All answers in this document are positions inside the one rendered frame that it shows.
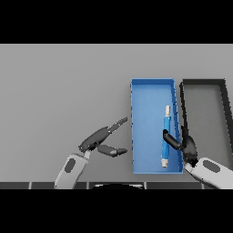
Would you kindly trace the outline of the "blue pipe with pale ends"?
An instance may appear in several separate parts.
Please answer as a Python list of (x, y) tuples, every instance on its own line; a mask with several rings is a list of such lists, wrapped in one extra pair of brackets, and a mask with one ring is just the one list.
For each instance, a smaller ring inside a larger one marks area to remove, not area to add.
[(163, 145), (162, 145), (162, 155), (161, 163), (162, 167), (167, 167), (169, 159), (169, 143), (167, 142), (167, 136), (170, 133), (170, 106), (166, 106), (166, 112), (164, 117), (164, 129), (163, 129)]

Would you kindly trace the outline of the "blue bin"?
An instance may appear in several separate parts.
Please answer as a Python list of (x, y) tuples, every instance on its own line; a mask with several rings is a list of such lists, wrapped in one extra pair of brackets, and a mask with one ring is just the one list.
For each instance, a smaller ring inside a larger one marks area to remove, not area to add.
[(137, 175), (182, 174), (182, 153), (169, 148), (167, 167), (162, 167), (166, 106), (170, 106), (170, 135), (180, 140), (177, 93), (173, 78), (132, 78), (131, 140), (133, 173)]

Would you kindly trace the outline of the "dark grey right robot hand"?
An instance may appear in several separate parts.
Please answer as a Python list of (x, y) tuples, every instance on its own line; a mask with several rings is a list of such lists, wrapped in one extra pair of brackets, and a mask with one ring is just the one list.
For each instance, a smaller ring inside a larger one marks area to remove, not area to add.
[(189, 135), (186, 127), (181, 127), (182, 141), (178, 142), (170, 134), (167, 136), (167, 142), (176, 150), (180, 150), (183, 153), (183, 158), (186, 163), (194, 167), (198, 162), (198, 152), (194, 139)]

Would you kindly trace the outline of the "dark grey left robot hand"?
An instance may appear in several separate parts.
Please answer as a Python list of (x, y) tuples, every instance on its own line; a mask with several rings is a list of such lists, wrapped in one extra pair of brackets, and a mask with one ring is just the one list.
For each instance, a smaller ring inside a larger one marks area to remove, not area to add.
[(127, 152), (126, 148), (115, 148), (108, 145), (103, 145), (103, 142), (120, 126), (127, 122), (127, 118), (122, 118), (117, 121), (111, 127), (101, 127), (96, 132), (94, 132), (91, 136), (86, 138), (79, 146), (79, 150), (82, 153), (86, 153), (87, 151), (93, 151), (97, 149), (97, 151), (101, 154), (110, 157), (117, 157), (123, 155)]

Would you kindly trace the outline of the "dark strip with pale lines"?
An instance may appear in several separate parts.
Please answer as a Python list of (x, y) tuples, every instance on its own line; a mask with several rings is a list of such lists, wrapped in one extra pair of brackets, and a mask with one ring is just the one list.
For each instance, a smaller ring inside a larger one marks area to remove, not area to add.
[[(96, 188), (139, 188), (139, 189), (213, 189), (199, 182), (136, 182), (136, 183), (96, 183), (78, 182), (74, 189)], [(0, 182), (0, 189), (55, 189), (54, 182)]]

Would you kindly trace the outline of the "dark grey bin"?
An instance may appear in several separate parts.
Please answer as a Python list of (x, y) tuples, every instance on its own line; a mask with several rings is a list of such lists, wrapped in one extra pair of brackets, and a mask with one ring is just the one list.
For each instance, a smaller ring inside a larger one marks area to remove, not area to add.
[(179, 85), (184, 124), (198, 157), (233, 168), (233, 118), (225, 79), (183, 79)]

